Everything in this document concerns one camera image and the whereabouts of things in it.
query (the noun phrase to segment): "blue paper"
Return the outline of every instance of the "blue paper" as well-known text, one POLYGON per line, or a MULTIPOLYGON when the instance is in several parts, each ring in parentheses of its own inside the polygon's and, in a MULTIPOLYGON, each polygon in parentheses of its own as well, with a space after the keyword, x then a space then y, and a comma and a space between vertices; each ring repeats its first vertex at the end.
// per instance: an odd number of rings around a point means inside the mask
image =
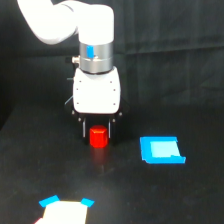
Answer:
POLYGON ((44 200, 42 200, 42 201, 39 201, 39 204, 40 204, 43 208, 45 208, 47 205, 52 204, 52 203, 54 203, 54 202, 56 202, 56 201, 60 201, 57 195, 52 196, 52 197, 47 198, 47 199, 44 199, 44 200))
POLYGON ((176 137, 140 138, 142 160, 151 164, 180 164, 186 158, 180 156, 176 137))
POLYGON ((87 198, 83 198, 81 201, 81 204, 86 205, 87 207, 91 207, 95 202, 92 200, 89 200, 87 198))

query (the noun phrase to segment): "black table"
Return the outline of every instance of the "black table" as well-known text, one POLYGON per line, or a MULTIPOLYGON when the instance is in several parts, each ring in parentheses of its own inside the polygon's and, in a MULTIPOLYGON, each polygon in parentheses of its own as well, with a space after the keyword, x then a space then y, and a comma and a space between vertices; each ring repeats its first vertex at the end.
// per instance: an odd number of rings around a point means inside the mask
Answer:
POLYGON ((18 104, 0 131, 0 223, 34 223, 39 201, 95 201, 87 224, 224 221, 224 109, 132 109, 118 144, 94 150, 63 106, 18 104), (185 165, 141 160, 141 136, 177 136, 185 165))

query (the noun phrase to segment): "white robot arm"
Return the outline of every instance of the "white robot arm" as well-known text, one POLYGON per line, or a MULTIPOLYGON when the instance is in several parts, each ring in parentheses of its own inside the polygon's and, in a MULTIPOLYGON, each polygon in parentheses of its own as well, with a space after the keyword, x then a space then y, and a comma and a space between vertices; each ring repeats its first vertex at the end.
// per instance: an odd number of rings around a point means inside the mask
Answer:
POLYGON ((30 29, 42 42, 53 45, 79 34, 80 56, 73 61, 79 64, 73 85, 74 113, 118 113, 121 90, 113 66, 113 10, 72 0, 56 5, 51 0, 17 1, 30 29))

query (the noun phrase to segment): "red block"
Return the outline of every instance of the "red block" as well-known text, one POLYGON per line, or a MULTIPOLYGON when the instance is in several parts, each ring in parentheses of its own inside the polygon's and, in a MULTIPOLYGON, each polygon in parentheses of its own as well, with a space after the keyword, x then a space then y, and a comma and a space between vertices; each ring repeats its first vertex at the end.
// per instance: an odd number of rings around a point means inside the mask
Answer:
POLYGON ((108 144, 107 128, 102 125, 90 129, 90 145, 94 148, 104 148, 108 144))

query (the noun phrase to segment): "blue square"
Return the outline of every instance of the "blue square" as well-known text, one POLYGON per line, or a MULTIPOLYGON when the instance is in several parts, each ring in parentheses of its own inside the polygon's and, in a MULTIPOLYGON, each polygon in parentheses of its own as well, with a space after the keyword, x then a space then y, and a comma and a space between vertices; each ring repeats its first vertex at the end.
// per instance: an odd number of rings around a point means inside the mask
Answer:
POLYGON ((140 138, 142 160, 151 164, 185 163, 180 156, 176 137, 142 137, 140 138))

